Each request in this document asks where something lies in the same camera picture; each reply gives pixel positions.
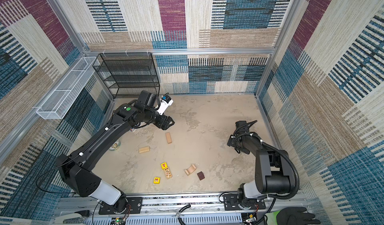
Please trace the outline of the plain wood block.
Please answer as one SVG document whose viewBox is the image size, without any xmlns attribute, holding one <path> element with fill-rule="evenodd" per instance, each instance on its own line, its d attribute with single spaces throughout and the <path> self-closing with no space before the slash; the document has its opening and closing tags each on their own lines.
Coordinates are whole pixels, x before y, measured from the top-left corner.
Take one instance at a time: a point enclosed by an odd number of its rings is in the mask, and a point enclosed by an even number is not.
<svg viewBox="0 0 384 225">
<path fill-rule="evenodd" d="M 173 141 L 172 141 L 172 137 L 171 137 L 171 133 L 170 132 L 167 132 L 166 133 L 166 140 L 167 140 L 167 143 L 168 144 L 171 144 Z"/>
</svg>

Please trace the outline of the light wood block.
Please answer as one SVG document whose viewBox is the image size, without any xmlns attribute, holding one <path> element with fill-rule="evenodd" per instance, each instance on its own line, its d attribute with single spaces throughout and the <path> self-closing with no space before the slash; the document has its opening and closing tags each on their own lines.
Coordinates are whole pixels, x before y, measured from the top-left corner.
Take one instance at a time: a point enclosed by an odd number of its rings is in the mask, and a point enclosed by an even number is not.
<svg viewBox="0 0 384 225">
<path fill-rule="evenodd" d="M 145 147 L 142 147 L 142 148 L 139 148 L 139 153 L 146 153 L 146 152 L 149 152 L 150 151 L 150 147 L 149 146 L 145 146 Z"/>
</svg>

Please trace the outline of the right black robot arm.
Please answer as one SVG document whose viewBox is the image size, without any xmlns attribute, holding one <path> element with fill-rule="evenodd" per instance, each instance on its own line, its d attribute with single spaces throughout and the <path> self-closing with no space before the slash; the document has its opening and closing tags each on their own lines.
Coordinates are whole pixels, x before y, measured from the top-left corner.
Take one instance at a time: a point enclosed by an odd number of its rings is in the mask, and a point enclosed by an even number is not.
<svg viewBox="0 0 384 225">
<path fill-rule="evenodd" d="M 287 151 L 269 145 L 259 134 L 250 130 L 255 123 L 236 122 L 236 129 L 227 142 L 237 153 L 255 156 L 254 180 L 240 185 L 238 198 L 241 201 L 266 197 L 291 199 L 300 188 L 298 170 Z"/>
</svg>

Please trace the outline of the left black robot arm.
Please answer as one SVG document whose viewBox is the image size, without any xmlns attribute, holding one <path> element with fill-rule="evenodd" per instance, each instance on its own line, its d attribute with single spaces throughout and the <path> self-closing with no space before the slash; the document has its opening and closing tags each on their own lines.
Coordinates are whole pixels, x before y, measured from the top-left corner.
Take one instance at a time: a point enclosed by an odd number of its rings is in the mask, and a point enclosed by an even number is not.
<svg viewBox="0 0 384 225">
<path fill-rule="evenodd" d="M 121 211 L 128 204 L 125 193 L 104 182 L 92 170 L 122 135 L 133 128 L 139 128 L 141 123 L 154 124 L 162 130 L 173 126 L 174 120 L 164 114 L 172 103 L 170 96 L 163 96 L 157 109 L 141 101 L 122 104 L 88 142 L 70 155 L 61 154 L 57 158 L 56 163 L 63 182 L 79 196 L 98 199 Z"/>
</svg>

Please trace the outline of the dark red triangular block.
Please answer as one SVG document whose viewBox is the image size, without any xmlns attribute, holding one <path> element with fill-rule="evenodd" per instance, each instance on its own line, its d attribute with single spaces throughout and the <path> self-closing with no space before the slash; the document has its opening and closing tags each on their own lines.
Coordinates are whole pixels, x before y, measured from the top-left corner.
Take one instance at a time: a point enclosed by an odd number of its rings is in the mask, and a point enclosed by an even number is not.
<svg viewBox="0 0 384 225">
<path fill-rule="evenodd" d="M 205 175 L 204 175 L 203 172 L 198 172 L 197 175 L 198 175 L 198 178 L 199 178 L 200 181 L 205 178 Z"/>
</svg>

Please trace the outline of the patterned wood block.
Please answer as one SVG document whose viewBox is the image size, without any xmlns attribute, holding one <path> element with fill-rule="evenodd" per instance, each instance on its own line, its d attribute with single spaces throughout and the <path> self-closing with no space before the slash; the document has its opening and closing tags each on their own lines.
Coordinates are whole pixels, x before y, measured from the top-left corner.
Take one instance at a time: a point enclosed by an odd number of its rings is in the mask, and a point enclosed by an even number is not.
<svg viewBox="0 0 384 225">
<path fill-rule="evenodd" d="M 166 178 L 167 178 L 167 179 L 170 179 L 170 178 L 173 177 L 170 168 L 165 168 L 165 169 L 164 169 L 164 172 L 165 172 L 165 175 L 166 175 Z"/>
</svg>

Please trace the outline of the wood arch block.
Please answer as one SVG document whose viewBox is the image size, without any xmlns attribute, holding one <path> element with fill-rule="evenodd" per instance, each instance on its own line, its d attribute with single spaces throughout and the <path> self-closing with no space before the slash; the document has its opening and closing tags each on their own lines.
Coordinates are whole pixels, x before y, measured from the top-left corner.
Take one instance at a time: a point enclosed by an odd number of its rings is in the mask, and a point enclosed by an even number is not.
<svg viewBox="0 0 384 225">
<path fill-rule="evenodd" d="M 185 169 L 185 173 L 187 176 L 191 175 L 195 170 L 197 169 L 196 165 L 195 164 L 191 164 L 190 167 L 188 167 L 187 169 Z"/>
</svg>

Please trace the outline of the black and green gloved hand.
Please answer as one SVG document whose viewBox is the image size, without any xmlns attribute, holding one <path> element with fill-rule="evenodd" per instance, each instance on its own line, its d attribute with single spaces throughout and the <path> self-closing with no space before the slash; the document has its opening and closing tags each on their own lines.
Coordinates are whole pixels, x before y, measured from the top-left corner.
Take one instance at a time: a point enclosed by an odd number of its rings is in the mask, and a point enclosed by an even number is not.
<svg viewBox="0 0 384 225">
<path fill-rule="evenodd" d="M 320 225 L 316 216 L 305 207 L 288 207 L 265 216 L 265 225 Z"/>
</svg>

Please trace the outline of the yellow cube with red letter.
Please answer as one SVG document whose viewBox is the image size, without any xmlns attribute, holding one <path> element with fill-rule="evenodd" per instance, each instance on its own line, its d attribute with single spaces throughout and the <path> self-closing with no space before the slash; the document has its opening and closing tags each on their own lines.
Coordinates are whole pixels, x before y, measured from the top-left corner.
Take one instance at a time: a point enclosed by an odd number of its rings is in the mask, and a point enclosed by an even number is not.
<svg viewBox="0 0 384 225">
<path fill-rule="evenodd" d="M 161 164 L 161 168 L 162 168 L 163 170 L 167 169 L 167 168 L 168 168 L 167 163 L 166 163 L 166 162 L 162 163 L 162 164 Z"/>
</svg>

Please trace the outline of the round tin can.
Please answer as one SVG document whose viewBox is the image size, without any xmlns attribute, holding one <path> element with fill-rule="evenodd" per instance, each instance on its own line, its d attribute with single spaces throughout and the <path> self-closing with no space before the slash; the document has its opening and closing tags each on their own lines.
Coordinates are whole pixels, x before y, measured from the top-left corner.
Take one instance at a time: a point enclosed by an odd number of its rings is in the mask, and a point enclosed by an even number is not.
<svg viewBox="0 0 384 225">
<path fill-rule="evenodd" d="M 110 148 L 110 151 L 116 151 L 121 146 L 121 141 L 117 140 Z"/>
</svg>

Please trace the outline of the small yellow letter cube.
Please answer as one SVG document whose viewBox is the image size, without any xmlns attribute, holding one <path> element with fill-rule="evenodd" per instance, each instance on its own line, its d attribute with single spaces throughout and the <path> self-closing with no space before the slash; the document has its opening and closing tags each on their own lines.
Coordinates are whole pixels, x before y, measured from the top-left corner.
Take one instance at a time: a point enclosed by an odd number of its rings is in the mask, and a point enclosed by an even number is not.
<svg viewBox="0 0 384 225">
<path fill-rule="evenodd" d="M 153 183 L 154 183 L 154 184 L 159 184 L 159 183 L 160 183 L 160 180 L 161 180 L 160 177 L 154 177 Z"/>
</svg>

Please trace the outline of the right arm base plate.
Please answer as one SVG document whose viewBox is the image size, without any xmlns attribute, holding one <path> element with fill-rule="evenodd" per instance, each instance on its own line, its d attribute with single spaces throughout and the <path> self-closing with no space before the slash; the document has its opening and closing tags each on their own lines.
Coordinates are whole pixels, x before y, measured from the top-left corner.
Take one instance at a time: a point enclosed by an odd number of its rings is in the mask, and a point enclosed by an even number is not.
<svg viewBox="0 0 384 225">
<path fill-rule="evenodd" d="M 234 194 L 224 194 L 221 198 L 224 203 L 225 211 L 266 209 L 266 204 L 262 200 L 247 198 L 239 199 L 238 195 Z"/>
</svg>

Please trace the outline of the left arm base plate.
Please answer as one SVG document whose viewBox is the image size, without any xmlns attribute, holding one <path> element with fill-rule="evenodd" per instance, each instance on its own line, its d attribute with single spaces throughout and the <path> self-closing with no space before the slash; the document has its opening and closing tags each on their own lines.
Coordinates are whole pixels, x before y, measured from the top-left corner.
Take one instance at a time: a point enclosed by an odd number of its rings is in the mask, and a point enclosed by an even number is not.
<svg viewBox="0 0 384 225">
<path fill-rule="evenodd" d="M 101 203 L 99 215 L 128 215 L 139 214 L 142 209 L 142 197 L 127 197 L 120 198 L 114 205 L 108 205 L 105 202 Z"/>
</svg>

